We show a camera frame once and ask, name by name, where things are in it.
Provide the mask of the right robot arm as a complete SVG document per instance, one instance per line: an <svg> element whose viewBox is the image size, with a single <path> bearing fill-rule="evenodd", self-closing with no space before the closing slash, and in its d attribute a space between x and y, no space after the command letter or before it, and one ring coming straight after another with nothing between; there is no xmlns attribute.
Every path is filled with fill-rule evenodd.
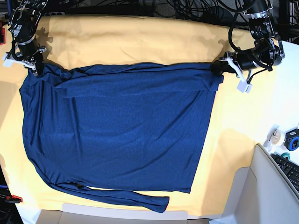
<svg viewBox="0 0 299 224"><path fill-rule="evenodd" d="M47 5L46 0L22 0L9 19L9 32L12 35L11 49L3 56L3 66L14 63L23 65L34 76L43 72L43 53L46 46L37 42L36 31Z"/></svg>

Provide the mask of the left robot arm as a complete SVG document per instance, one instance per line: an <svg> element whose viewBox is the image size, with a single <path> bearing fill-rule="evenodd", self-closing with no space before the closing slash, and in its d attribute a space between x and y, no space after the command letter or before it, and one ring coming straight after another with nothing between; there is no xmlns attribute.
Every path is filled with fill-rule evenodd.
<svg viewBox="0 0 299 224"><path fill-rule="evenodd" d="M236 9L230 8L222 1L221 6L234 13L233 22L228 31L228 42L234 50L225 52L218 60L211 64L213 73L235 73L263 68L272 71L274 66L279 65L285 57L283 44L278 31L275 29L270 10L272 4L269 0L244 0ZM241 50L234 45L232 40L233 29L236 19L240 14L248 17L248 27L254 47Z"/></svg>

